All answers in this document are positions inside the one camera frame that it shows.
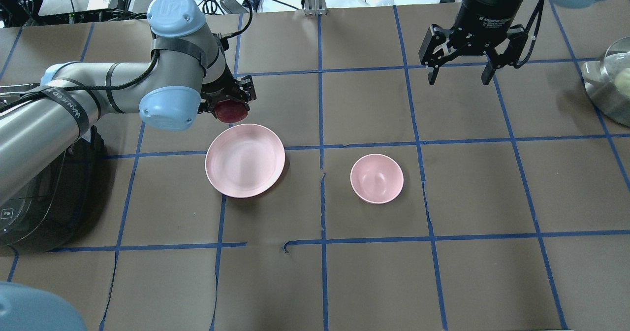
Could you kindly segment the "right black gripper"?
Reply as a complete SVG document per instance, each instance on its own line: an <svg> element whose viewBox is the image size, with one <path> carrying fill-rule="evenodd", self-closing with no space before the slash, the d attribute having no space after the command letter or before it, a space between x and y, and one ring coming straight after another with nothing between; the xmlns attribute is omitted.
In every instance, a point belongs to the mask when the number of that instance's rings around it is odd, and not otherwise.
<svg viewBox="0 0 630 331"><path fill-rule="evenodd" d="M520 59L529 33L513 21L523 0L463 0L455 23L446 30L437 24L429 26L418 51L420 63L428 69L428 84L435 84L439 69L457 56L486 55L481 75L488 86L495 72L503 67L520 68L531 57L529 50Z"/></svg>

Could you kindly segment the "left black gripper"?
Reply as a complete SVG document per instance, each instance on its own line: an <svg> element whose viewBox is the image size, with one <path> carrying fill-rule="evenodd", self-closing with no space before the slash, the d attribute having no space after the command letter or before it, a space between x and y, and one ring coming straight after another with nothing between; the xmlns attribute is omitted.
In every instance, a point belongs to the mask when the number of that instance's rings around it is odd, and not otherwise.
<svg viewBox="0 0 630 331"><path fill-rule="evenodd" d="M212 114L216 117L215 108L223 100L235 100L248 105L257 99L256 89L251 75L236 79L229 67L225 67L218 79L205 83L200 89L202 102L198 107L198 114Z"/></svg>

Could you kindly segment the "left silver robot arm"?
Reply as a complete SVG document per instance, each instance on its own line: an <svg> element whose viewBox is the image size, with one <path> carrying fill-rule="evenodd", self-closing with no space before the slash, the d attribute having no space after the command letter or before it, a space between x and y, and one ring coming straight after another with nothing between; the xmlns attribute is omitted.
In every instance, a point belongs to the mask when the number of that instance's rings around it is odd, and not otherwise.
<svg viewBox="0 0 630 331"><path fill-rule="evenodd" d="M151 127L186 131L200 113L233 124L256 99L252 78L234 77L224 47L194 0L153 0L148 63L68 62L1 107L0 198L5 203L104 115L137 113Z"/></svg>

